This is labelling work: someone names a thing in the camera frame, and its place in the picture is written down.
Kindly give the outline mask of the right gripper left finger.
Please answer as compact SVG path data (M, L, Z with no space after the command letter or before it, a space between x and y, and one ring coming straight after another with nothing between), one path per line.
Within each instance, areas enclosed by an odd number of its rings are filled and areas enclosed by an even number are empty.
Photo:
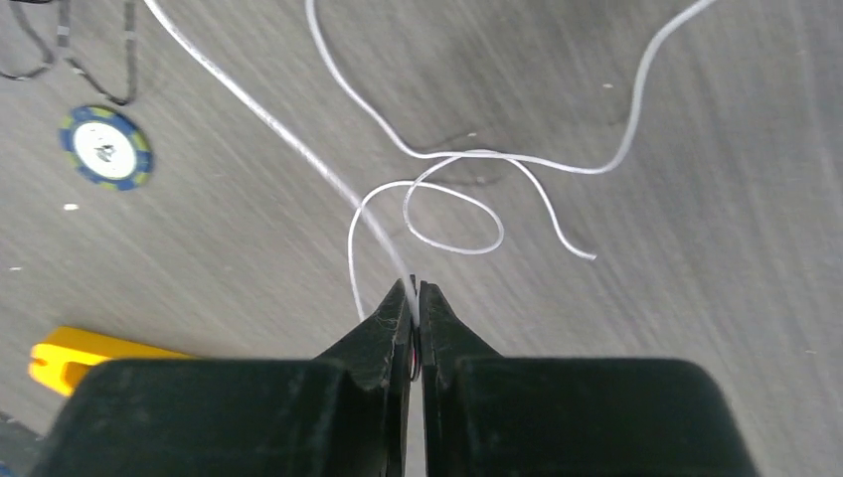
M96 366L36 476L400 476L412 367L401 283L308 360L130 359Z

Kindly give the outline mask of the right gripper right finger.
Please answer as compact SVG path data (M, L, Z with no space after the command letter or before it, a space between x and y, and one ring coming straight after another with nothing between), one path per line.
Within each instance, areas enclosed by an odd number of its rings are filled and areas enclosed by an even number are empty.
M513 358L420 285L431 476L755 476L715 380L666 358Z

